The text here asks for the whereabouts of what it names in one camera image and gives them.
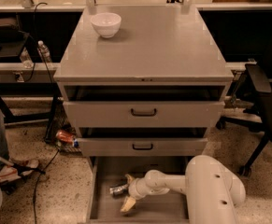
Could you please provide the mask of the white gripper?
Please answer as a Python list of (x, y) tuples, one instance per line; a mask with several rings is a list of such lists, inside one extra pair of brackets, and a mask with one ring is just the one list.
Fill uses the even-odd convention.
[(126, 174), (127, 183), (129, 184), (128, 192), (130, 196), (126, 196), (121, 207), (122, 213), (129, 212), (136, 204), (136, 200), (145, 198), (150, 193), (144, 178), (134, 178), (132, 175)]

